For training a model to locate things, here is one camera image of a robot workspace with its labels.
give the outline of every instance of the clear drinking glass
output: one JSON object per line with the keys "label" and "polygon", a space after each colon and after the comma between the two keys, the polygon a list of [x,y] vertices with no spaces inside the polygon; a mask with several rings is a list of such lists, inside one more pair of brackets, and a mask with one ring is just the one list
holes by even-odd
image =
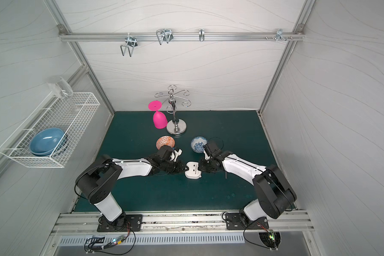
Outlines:
{"label": "clear drinking glass", "polygon": [[47,84],[58,98],[68,98],[73,94],[71,86],[60,76],[50,77],[47,79]]}

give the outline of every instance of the wire rack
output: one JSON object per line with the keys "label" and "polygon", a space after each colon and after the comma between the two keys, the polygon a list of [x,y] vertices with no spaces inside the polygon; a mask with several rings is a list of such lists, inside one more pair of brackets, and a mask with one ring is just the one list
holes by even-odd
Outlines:
{"label": "wire rack", "polygon": [[[38,110],[41,115],[30,121],[32,125],[25,125],[26,120],[1,145],[0,153],[26,167],[63,168],[98,107],[99,102],[93,93],[74,93],[69,99],[57,98],[48,107]],[[31,140],[39,132],[52,127],[65,132],[58,145],[48,156],[33,155],[29,148]]]}

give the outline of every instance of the metal vent grille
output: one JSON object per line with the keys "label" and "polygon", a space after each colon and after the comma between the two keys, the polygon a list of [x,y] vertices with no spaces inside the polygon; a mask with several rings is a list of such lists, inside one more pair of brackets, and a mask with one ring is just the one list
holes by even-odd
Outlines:
{"label": "metal vent grille", "polygon": [[[62,236],[59,246],[83,246],[88,238],[101,238],[104,235],[96,236]],[[111,242],[119,235],[106,235],[104,244]],[[134,236],[131,234],[122,244],[134,243]],[[136,244],[230,244],[244,243],[242,233],[200,233],[200,234],[137,234]]]}

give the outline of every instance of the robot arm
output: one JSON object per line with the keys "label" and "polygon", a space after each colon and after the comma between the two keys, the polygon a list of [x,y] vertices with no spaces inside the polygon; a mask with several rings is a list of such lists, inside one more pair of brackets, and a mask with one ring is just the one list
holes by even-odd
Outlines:
{"label": "robot arm", "polygon": [[78,176],[76,185],[88,201],[112,222],[123,213],[111,194],[115,182],[126,177],[153,175],[161,170],[168,174],[184,172],[186,166],[176,161],[181,152],[164,145],[146,159],[119,160],[103,155]]}
{"label": "robot arm", "polygon": [[[205,157],[199,161],[197,170],[227,171],[254,186],[258,199],[241,211],[244,222],[266,215],[276,219],[297,199],[278,167],[259,166],[240,159],[230,151],[221,151],[213,141],[208,142],[204,149]],[[185,172],[188,169],[186,165],[176,160],[180,153],[181,150],[164,145],[146,159],[118,160],[104,155],[81,173],[76,185],[107,220],[114,221],[125,214],[111,194],[115,182],[126,177],[153,175],[161,170],[168,174]]]}
{"label": "robot arm", "polygon": [[204,149],[205,158],[199,162],[199,171],[224,170],[241,177],[254,186],[257,200],[249,203],[243,209],[245,216],[251,221],[266,215],[277,219],[296,201],[296,193],[278,167],[259,166],[240,159],[230,151],[221,151],[213,141],[209,141]]}

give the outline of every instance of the dark green table surface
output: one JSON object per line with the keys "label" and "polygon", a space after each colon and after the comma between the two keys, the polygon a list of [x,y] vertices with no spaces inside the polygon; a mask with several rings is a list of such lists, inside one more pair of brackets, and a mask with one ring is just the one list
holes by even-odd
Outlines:
{"label": "dark green table surface", "polygon": [[[182,149],[182,161],[198,162],[204,154],[192,151],[196,136],[220,137],[224,150],[264,166],[276,164],[256,111],[178,111],[188,128],[175,139]],[[102,143],[99,155],[118,159],[139,159],[157,151],[156,141],[169,135],[154,127],[152,111],[116,112]],[[213,138],[219,147],[222,140]],[[240,177],[225,172],[202,173],[198,180],[185,174],[129,177],[117,181],[112,194],[124,211],[176,211],[240,209],[256,199],[253,186]],[[80,198],[75,212],[98,211]]]}

